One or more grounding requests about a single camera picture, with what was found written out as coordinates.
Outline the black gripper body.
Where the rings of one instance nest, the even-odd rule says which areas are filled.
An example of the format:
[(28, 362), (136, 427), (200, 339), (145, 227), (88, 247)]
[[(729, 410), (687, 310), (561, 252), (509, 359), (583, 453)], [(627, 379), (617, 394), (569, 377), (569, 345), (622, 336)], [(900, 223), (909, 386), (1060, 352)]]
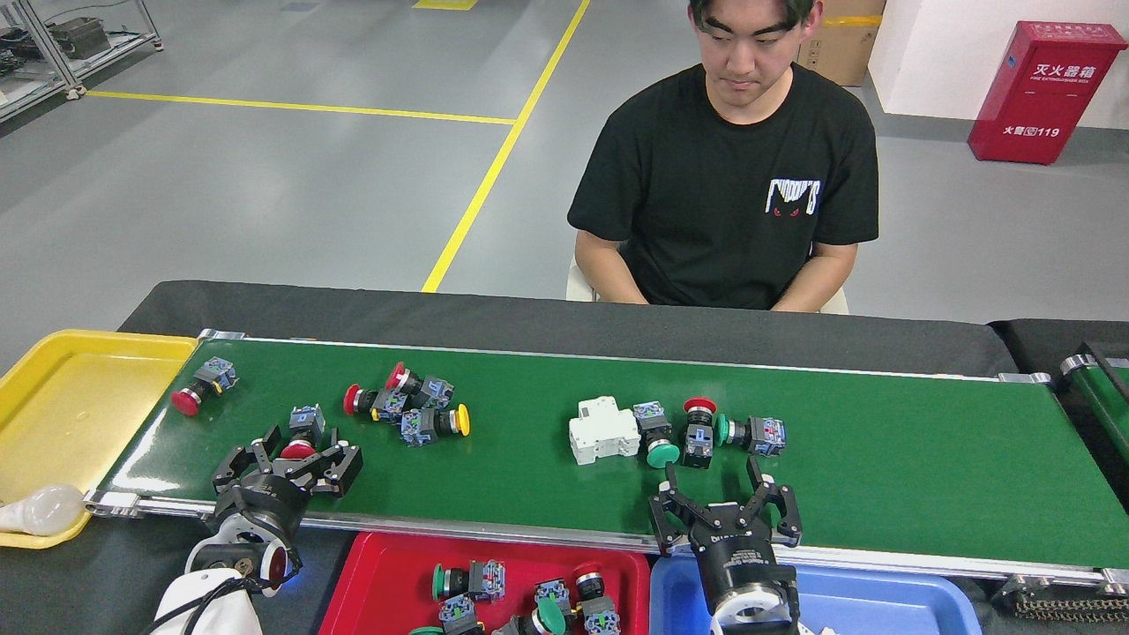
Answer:
[(294, 539), (310, 505), (310, 492), (282, 475), (246, 475), (215, 488), (215, 538), (222, 545), (278, 540), (294, 550)]
[(773, 543), (719, 523), (697, 549), (708, 611), (714, 618), (798, 618), (796, 569), (777, 563)]

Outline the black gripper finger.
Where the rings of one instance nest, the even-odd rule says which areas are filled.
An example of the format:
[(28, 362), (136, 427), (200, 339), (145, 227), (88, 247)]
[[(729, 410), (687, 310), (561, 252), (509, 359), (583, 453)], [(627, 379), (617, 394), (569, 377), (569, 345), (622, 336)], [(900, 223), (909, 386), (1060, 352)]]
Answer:
[(675, 542), (683, 537), (702, 550), (702, 540), (709, 542), (711, 534), (721, 529), (721, 519), (714, 511), (690, 499), (679, 488), (675, 463), (664, 467), (664, 480), (657, 493), (648, 496), (648, 506), (660, 553), (673, 553)]
[(771, 475), (763, 475), (753, 455), (747, 458), (746, 473), (753, 494), (741, 505), (741, 528), (765, 542), (797, 547), (803, 537), (803, 522), (793, 488), (774, 482)]
[(215, 469), (215, 493), (226, 493), (239, 482), (245, 475), (254, 471), (257, 475), (270, 475), (273, 470), (272, 458), (281, 442), (279, 427), (271, 427), (262, 437), (250, 444), (235, 446)]
[(345, 496), (362, 467), (362, 449), (341, 440), (339, 430), (330, 430), (329, 446), (322, 451), (307, 440), (287, 443), (287, 480), (310, 496)]

